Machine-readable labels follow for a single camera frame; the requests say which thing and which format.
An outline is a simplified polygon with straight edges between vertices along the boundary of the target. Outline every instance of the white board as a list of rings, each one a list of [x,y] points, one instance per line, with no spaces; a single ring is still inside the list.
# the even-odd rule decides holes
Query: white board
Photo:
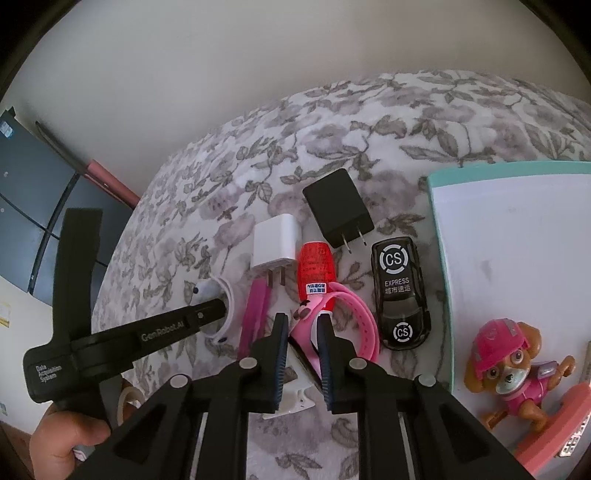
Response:
[[[476,416],[502,407],[498,397],[472,394],[463,384],[472,342],[488,320],[508,317],[539,328],[543,345],[535,361],[576,358],[578,370],[543,402],[551,413],[579,381],[591,340],[591,174],[540,175],[534,173],[538,162],[531,164],[527,176],[510,176],[524,167],[512,172],[513,164],[506,164],[474,167],[491,168],[490,175],[459,173],[465,179],[501,178],[447,185],[430,178],[452,321],[453,394]],[[574,171],[591,173],[590,167]],[[493,432],[511,447],[528,425],[510,417]],[[591,428],[571,458],[551,460],[537,478],[565,478],[590,442]]]

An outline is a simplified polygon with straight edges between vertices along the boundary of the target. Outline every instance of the black toy car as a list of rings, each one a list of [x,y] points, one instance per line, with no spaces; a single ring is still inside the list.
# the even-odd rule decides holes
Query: black toy car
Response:
[[[372,245],[378,331],[390,350],[421,345],[431,331],[417,247],[409,236]]]

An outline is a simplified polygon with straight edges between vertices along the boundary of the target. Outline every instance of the white charger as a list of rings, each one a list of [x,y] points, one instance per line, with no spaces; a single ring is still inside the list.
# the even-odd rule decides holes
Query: white charger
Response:
[[[301,228],[290,213],[257,223],[254,229],[251,269],[267,271],[267,284],[273,285],[273,270],[279,268],[280,283],[285,285],[285,267],[295,263],[301,247]]]

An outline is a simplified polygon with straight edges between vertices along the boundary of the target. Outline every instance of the pink watch strap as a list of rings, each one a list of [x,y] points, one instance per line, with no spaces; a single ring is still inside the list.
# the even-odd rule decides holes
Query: pink watch strap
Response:
[[[330,299],[339,299],[344,302],[344,304],[351,308],[357,318],[359,333],[361,334],[361,345],[357,351],[357,356],[375,362],[378,359],[379,353],[378,328],[367,305],[355,293],[340,283],[331,282],[329,283],[329,287],[333,291],[325,294],[322,297],[322,301],[314,307],[305,319],[301,319],[297,323],[290,334],[298,345],[300,345],[302,352],[320,377],[322,377],[320,360],[310,338],[312,324],[314,323],[313,320]]]
[[[270,297],[271,289],[267,286],[267,280],[256,278],[252,282],[242,319],[242,333],[238,344],[239,360],[248,356],[252,343],[261,338],[265,332]]]

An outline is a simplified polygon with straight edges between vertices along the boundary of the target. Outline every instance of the toy figure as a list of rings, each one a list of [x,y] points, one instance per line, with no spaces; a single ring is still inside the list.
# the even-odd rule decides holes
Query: toy figure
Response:
[[[523,322],[491,320],[478,331],[464,384],[472,393],[495,393],[505,403],[502,410],[483,416],[487,428],[493,429],[507,415],[516,415],[531,420],[532,431],[544,430],[549,417],[541,402],[562,377],[573,373],[575,361],[567,355],[560,365],[532,364],[541,347],[540,331]]]

